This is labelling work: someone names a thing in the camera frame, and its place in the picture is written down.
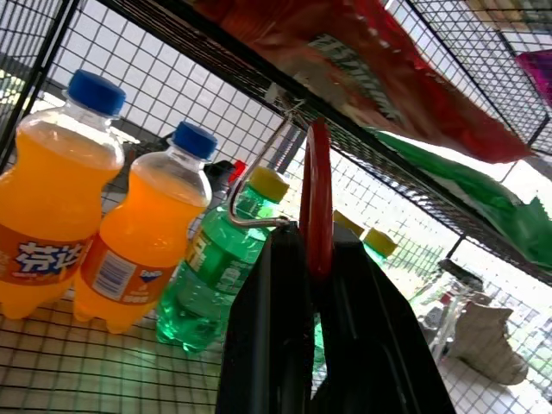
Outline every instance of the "white boot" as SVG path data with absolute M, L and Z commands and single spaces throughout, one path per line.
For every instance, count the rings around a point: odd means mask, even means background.
M 467 304 L 456 323 L 455 340 L 449 356 L 465 361 L 471 368 L 499 384 L 519 384 L 527 376 L 527 363 L 506 340 L 508 308 Z

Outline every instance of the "chip bag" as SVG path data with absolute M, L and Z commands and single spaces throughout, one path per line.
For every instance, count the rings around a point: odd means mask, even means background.
M 486 162 L 530 155 L 422 59 L 378 0 L 196 0 L 194 7 L 360 125 Z

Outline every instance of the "plastic bottle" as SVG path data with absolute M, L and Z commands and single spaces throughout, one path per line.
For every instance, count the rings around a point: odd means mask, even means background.
M 0 176 L 0 302 L 9 318 L 63 296 L 102 219 L 102 187 L 123 164 L 110 124 L 124 92 L 79 70 L 66 96 L 21 121 L 17 162 Z
M 129 194 L 102 221 L 75 280 L 74 315 L 121 333 L 152 310 L 185 255 L 186 232 L 211 199 L 204 160 L 216 140 L 182 122 L 171 146 L 130 169 Z
M 370 229 L 362 242 L 364 249 L 378 266 L 383 266 L 397 248 L 397 244 L 391 237 L 376 229 Z
M 334 219 L 334 222 L 341 224 L 345 229 L 351 230 L 354 235 L 357 237 L 361 237 L 362 233 L 364 233 L 364 229 L 359 226 L 357 223 L 355 223 L 353 220 L 345 216 L 342 212 L 339 210 L 334 210 L 334 214 L 332 214 L 332 218 Z
M 238 216 L 268 217 L 289 185 L 276 172 L 257 167 L 238 198 Z M 198 352 L 226 327 L 230 306 L 259 257 L 269 229 L 242 229 L 228 217 L 228 203 L 205 216 L 185 261 L 157 308 L 157 337 Z
M 234 170 L 235 167 L 228 160 L 218 161 L 205 166 L 204 171 L 212 191 L 212 198 L 209 206 L 205 209 L 205 212 L 199 215 L 198 218 L 191 224 L 190 229 L 188 230 L 188 238 L 192 238 L 193 235 L 196 234 L 204 215 L 226 200 L 229 190 L 228 180 Z

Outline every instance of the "red strap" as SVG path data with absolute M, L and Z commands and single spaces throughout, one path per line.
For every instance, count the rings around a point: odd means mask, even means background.
M 331 217 L 329 131 L 322 118 L 309 127 L 304 157 L 299 229 L 304 238 L 307 266 L 315 281 L 329 276 L 334 225 Z

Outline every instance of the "bottle label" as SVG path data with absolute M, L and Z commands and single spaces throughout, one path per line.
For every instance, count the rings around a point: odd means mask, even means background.
M 253 263 L 239 260 L 218 247 L 201 229 L 191 241 L 185 260 L 208 287 L 229 295 L 240 291 L 253 268 Z
M 70 279 L 84 257 L 89 239 L 37 239 L 0 224 L 0 280 L 14 285 L 39 286 Z
M 103 297 L 119 304 L 156 301 L 176 266 L 148 267 L 127 260 L 111 250 L 98 234 L 83 261 L 85 283 Z

